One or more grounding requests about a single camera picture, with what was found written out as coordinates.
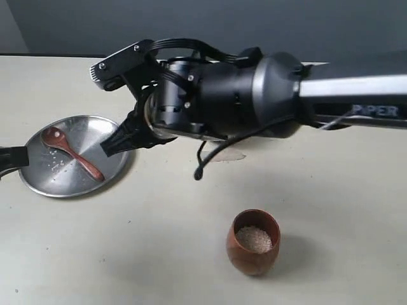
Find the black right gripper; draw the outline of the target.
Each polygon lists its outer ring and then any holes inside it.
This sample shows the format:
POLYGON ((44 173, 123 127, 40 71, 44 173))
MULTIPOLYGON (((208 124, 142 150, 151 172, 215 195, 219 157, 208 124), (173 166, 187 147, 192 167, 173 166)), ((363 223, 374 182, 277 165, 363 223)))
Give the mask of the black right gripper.
POLYGON ((127 87, 136 98, 134 110, 106 140, 100 143, 107 157, 141 148, 152 148, 177 137, 205 140, 207 124, 193 113, 193 85, 197 71, 209 65, 201 58, 171 58, 157 62, 138 60, 127 71, 127 87))

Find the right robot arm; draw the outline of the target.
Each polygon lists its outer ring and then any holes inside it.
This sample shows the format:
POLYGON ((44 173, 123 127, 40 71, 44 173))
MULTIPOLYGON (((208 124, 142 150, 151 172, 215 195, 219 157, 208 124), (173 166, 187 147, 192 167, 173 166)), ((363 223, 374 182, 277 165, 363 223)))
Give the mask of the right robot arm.
POLYGON ((291 136, 300 126, 406 127, 406 52, 303 65, 287 53, 245 50, 236 64, 147 58, 109 80, 126 86, 134 109, 101 143, 106 155, 177 137, 225 141, 291 136))

